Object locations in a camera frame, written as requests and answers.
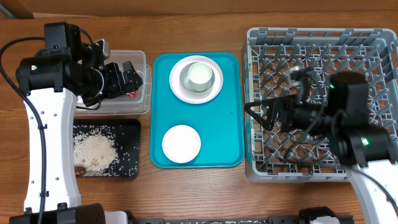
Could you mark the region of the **small pink-white bowl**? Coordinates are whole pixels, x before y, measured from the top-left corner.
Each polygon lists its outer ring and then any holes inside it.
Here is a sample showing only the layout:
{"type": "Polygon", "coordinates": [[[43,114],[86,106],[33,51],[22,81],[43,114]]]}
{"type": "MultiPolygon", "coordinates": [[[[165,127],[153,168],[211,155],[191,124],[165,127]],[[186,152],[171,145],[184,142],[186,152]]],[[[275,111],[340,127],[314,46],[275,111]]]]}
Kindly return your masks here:
{"type": "Polygon", "coordinates": [[[200,135],[187,125],[177,125],[170,128],[162,139],[162,150],[165,156],[178,164],[194,160],[200,149],[200,135]]]}

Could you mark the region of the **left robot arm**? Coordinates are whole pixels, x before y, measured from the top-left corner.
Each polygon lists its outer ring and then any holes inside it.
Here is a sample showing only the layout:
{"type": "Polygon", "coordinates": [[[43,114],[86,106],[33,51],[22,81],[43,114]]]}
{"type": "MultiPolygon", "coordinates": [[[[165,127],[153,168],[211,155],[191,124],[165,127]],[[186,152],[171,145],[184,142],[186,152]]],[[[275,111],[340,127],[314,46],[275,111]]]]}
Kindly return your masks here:
{"type": "Polygon", "coordinates": [[[44,26],[45,43],[21,60],[10,86],[24,100],[29,120],[29,185],[24,213],[11,223],[135,223],[129,210],[107,212],[83,205],[73,161],[73,120],[77,103],[97,110],[108,98],[142,85],[131,62],[109,62],[104,40],[84,43],[85,31],[67,22],[44,26]]]}

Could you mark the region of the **red foil wrapper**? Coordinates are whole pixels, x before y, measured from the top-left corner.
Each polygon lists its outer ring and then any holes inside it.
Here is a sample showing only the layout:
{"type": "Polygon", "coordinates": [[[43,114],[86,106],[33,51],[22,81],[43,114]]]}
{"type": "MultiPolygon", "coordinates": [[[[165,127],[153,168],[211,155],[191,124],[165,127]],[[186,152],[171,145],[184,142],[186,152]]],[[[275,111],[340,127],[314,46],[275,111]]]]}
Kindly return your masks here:
{"type": "Polygon", "coordinates": [[[134,92],[130,92],[130,93],[127,93],[127,95],[129,97],[131,97],[131,98],[135,98],[136,97],[136,92],[135,91],[134,92]]]}

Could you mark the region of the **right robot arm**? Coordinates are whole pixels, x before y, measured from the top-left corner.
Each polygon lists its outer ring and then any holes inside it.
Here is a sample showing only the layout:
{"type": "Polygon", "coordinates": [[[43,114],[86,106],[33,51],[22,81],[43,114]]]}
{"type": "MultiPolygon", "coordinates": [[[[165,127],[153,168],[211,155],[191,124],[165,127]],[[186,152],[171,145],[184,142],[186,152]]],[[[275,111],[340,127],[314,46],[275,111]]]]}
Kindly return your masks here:
{"type": "Polygon", "coordinates": [[[280,123],[283,133],[300,130],[328,139],[338,167],[346,172],[366,223],[397,223],[397,146],[387,129],[369,122],[369,84],[358,72],[336,72],[328,78],[328,95],[309,103],[310,85],[317,84],[313,68],[295,67],[288,83],[298,93],[244,105],[264,129],[280,123]]]}

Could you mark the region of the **brown food scrap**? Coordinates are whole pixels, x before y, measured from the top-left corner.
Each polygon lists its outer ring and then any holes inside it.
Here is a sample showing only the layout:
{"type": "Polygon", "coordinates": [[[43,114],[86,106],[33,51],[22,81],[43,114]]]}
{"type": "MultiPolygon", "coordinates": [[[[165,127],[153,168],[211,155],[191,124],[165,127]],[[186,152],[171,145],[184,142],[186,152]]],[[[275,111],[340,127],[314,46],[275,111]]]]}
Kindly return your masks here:
{"type": "Polygon", "coordinates": [[[82,166],[75,166],[75,175],[77,177],[84,176],[86,174],[86,168],[82,166]]]}

